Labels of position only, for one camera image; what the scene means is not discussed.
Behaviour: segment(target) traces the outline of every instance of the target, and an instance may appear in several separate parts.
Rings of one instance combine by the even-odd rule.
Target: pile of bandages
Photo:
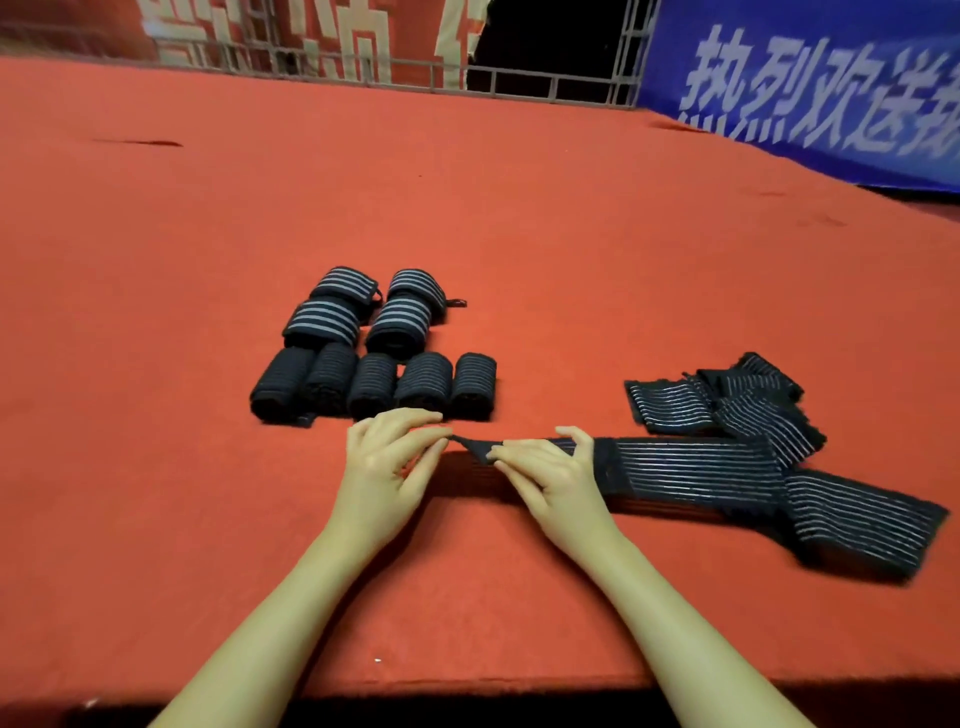
[[[265,423],[310,426],[314,418],[373,417],[394,407],[424,407],[450,419],[488,420],[496,361],[463,354],[454,368],[428,352],[430,328],[452,304],[426,271],[397,271],[386,302],[377,281],[344,266],[331,269],[297,306],[283,330],[284,348],[250,395]],[[360,328],[370,324],[356,353]],[[398,375],[400,365],[405,365]]]

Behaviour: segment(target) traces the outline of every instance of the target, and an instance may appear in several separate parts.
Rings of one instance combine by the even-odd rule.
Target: hand
[[[355,549],[365,562],[388,544],[420,505],[453,432],[449,427],[413,428],[443,418],[425,409],[392,409],[351,427],[347,468],[324,534]],[[403,470],[416,458],[404,478]]]
[[[573,438],[572,456],[546,440],[506,440],[488,457],[547,538],[585,568],[622,536],[593,478],[593,438],[579,427],[557,427],[557,434]]]

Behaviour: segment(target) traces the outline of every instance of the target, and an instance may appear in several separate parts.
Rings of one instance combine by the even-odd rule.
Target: metal railing
[[[541,101],[548,104],[566,104],[586,107],[606,107],[631,109],[636,103],[636,94],[639,90],[642,70],[646,60],[646,48],[650,35],[653,32],[653,21],[656,18],[655,6],[658,0],[651,0],[647,6],[647,13],[643,27],[634,29],[640,0],[628,0],[624,13],[623,31],[617,56],[614,62],[613,73],[609,78],[590,76],[576,76],[563,73],[547,73],[543,71],[527,71],[518,68],[496,68],[482,65],[462,65],[445,63],[442,61],[418,61],[412,59],[398,59],[394,57],[363,56],[351,53],[325,52],[313,50],[307,52],[303,48],[290,48],[275,43],[278,34],[271,28],[270,14],[262,20],[266,23],[267,37],[251,37],[244,42],[224,42],[222,40],[189,40],[177,37],[140,37],[117,38],[97,29],[75,28],[53,25],[38,25],[30,23],[0,23],[0,54],[14,53],[17,55],[42,55],[56,58],[67,58],[81,61],[98,61],[117,63],[138,67],[171,67],[159,60],[160,50],[163,47],[177,47],[188,49],[190,58],[195,60],[191,65],[179,65],[184,70],[224,73],[229,75],[249,76],[255,78],[285,79],[319,84],[359,85],[420,91],[427,93],[443,93],[460,96],[476,96],[486,98],[506,98],[523,101]],[[640,46],[632,53],[630,42],[638,38]],[[112,48],[117,47],[117,41],[126,40],[129,45],[152,43],[156,60],[127,58],[117,55]],[[627,73],[628,57],[634,55],[630,73]],[[338,74],[331,78],[321,73],[323,60],[339,62],[343,68],[352,66],[352,72]],[[392,69],[388,83],[380,81],[378,69],[382,64],[389,64]],[[403,83],[394,80],[393,69],[400,68],[426,69],[425,79],[417,83]],[[444,72],[456,69],[464,74],[482,74],[489,76],[490,85],[485,90],[475,88],[444,87]],[[519,95],[504,93],[497,90],[498,82],[504,77],[526,77],[545,79],[546,95]],[[564,93],[568,85],[587,84],[605,86],[607,88],[606,101],[591,102],[576,98],[567,98]],[[626,87],[627,93],[621,98],[621,89]]]

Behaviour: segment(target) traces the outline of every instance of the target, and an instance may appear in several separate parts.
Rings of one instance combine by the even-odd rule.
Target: right hand
[[[623,538],[593,478],[593,438],[557,427],[573,439],[573,455],[546,440],[505,440],[488,457],[527,504],[543,533],[581,567]]]

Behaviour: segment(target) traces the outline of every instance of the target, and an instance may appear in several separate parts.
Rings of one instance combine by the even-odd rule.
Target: finger
[[[373,424],[367,433],[367,441],[374,447],[390,445],[414,427],[438,423],[444,418],[440,412],[430,412],[426,409],[412,409],[400,407],[381,412],[373,418]]]
[[[507,476],[511,485],[523,498],[523,502],[527,504],[530,513],[534,515],[542,513],[543,509],[546,508],[546,498],[543,497],[543,492],[537,487],[537,483],[520,471],[511,468],[503,460],[497,460],[493,463],[493,466]]]
[[[569,437],[576,444],[577,448],[573,451],[574,460],[582,460],[586,463],[593,462],[593,438],[587,435],[580,427],[557,427],[558,435]]]
[[[407,479],[403,481],[403,485],[400,486],[400,492],[412,501],[414,507],[423,500],[427,483],[430,482],[433,472],[437,470],[437,463],[440,462],[440,456],[446,449],[447,443],[449,443],[449,440],[443,437],[427,448],[417,465],[407,475]]]
[[[348,427],[347,452],[359,447],[360,443],[363,442],[364,435],[367,434],[367,431],[370,429],[370,425],[372,424],[373,417],[368,417],[366,420],[361,420],[360,422]]]
[[[384,459],[390,463],[391,467],[399,470],[442,437],[449,437],[452,434],[451,427],[415,429],[384,448]]]
[[[503,444],[511,447],[517,446],[520,448],[535,449],[555,457],[558,455],[564,458],[569,457],[560,447],[555,443],[551,443],[549,440],[504,440]]]
[[[520,471],[541,488],[547,487],[551,474],[557,470],[555,458],[531,448],[493,446],[487,457],[504,462],[514,470]]]

